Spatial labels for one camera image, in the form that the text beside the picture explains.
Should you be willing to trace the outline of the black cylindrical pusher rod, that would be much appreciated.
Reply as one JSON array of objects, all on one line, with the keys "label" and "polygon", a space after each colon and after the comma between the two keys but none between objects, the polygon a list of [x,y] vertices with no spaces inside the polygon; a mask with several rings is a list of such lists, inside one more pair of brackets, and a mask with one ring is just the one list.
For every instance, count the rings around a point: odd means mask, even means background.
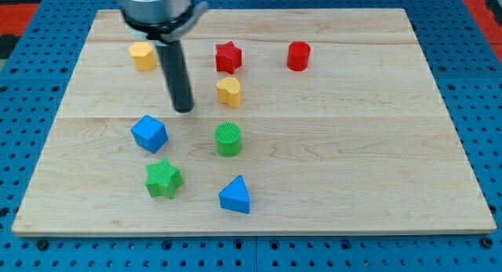
[{"label": "black cylindrical pusher rod", "polygon": [[194,107],[190,79],[180,41],[156,46],[173,108],[187,113]]}]

